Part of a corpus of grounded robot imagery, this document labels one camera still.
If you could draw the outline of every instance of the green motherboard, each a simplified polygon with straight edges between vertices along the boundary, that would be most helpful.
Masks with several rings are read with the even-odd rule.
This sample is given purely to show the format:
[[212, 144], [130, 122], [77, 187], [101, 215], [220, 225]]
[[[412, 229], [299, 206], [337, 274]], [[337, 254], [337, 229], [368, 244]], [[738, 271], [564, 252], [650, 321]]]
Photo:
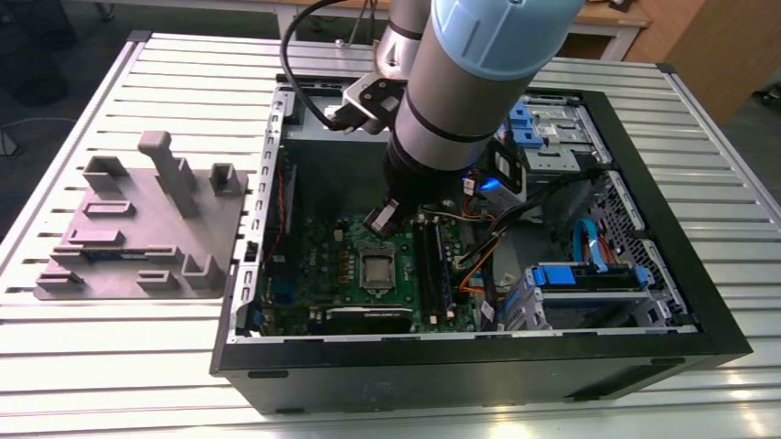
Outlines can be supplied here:
[[[305, 220], [288, 261], [293, 272], [269, 274], [258, 285], [262, 333], [312, 335], [317, 313], [335, 307], [408, 309], [411, 333], [475, 331], [471, 297], [453, 303], [447, 318], [431, 318], [420, 312], [413, 221], [381, 241], [364, 228], [361, 220], [361, 217], [345, 217], [331, 223]], [[451, 261], [461, 253], [459, 225], [451, 219], [436, 221]]]

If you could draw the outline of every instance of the robotic arm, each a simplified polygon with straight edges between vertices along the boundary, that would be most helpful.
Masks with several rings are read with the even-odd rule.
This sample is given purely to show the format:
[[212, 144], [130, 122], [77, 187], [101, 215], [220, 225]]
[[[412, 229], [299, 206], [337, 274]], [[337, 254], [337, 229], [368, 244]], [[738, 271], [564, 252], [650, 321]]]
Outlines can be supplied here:
[[364, 222], [380, 238], [460, 182], [558, 52], [582, 5], [583, 0], [391, 3], [376, 72], [345, 90], [349, 111], [335, 116], [360, 117], [329, 126], [351, 131], [364, 125], [372, 134], [389, 127], [388, 192]]

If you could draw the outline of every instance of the cpu socket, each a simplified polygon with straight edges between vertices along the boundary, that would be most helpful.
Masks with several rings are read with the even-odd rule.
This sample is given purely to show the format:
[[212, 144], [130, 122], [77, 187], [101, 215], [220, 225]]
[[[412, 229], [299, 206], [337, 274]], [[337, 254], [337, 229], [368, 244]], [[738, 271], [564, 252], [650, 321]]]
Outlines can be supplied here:
[[360, 286], [367, 290], [389, 290], [395, 287], [395, 251], [360, 251]]

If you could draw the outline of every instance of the blue led light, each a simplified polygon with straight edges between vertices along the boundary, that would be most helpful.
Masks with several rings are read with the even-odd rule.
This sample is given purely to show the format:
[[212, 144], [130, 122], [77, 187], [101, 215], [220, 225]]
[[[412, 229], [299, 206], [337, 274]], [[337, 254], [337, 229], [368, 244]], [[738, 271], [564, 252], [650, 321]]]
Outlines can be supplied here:
[[488, 191], [488, 190], [493, 190], [497, 187], [499, 187], [499, 180], [496, 180], [495, 178], [488, 178], [488, 179], [485, 179], [485, 182], [479, 187], [479, 190]]

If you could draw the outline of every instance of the motherboard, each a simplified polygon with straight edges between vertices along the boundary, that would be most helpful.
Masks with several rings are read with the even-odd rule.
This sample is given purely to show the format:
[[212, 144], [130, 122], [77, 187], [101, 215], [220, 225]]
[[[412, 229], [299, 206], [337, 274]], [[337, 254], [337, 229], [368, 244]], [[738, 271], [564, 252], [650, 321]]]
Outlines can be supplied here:
[[472, 332], [473, 300], [447, 279], [463, 248], [456, 221], [420, 214], [384, 241], [361, 222], [305, 219], [293, 254], [276, 261], [288, 269], [258, 283], [249, 326], [266, 336]]

